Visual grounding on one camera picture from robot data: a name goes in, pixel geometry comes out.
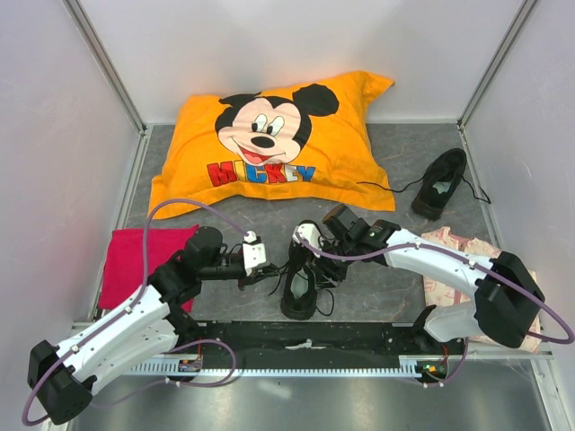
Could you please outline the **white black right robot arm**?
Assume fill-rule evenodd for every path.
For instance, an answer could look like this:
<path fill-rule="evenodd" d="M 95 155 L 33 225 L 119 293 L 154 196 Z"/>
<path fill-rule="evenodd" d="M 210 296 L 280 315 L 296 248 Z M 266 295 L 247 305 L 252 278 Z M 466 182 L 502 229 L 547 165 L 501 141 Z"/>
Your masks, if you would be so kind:
<path fill-rule="evenodd" d="M 335 253 L 340 264 L 357 256 L 412 271 L 466 296 L 459 304 L 432 305 L 421 313 L 421 325 L 411 331 L 411 342 L 421 353 L 432 353 L 443 342 L 477 336 L 518 348 L 544 301 L 532 275 L 512 253 L 489 258 L 449 249 L 385 220 L 368 224 L 343 204 L 322 222 L 335 244 L 320 248 Z"/>

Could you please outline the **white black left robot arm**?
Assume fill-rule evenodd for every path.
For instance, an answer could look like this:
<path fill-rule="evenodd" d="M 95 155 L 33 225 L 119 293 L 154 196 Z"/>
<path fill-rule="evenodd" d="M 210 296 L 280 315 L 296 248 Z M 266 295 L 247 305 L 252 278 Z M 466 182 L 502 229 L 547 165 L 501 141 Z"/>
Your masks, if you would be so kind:
<path fill-rule="evenodd" d="M 53 424 L 65 424 L 133 366 L 172 349 L 187 353 L 196 346 L 199 326 L 182 306 L 199 295 L 203 282 L 234 280 L 244 289 L 278 272 L 255 233 L 247 233 L 240 249 L 232 252 L 219 230 L 198 228 L 103 318 L 55 345 L 42 340 L 31 349 L 30 398 Z"/>

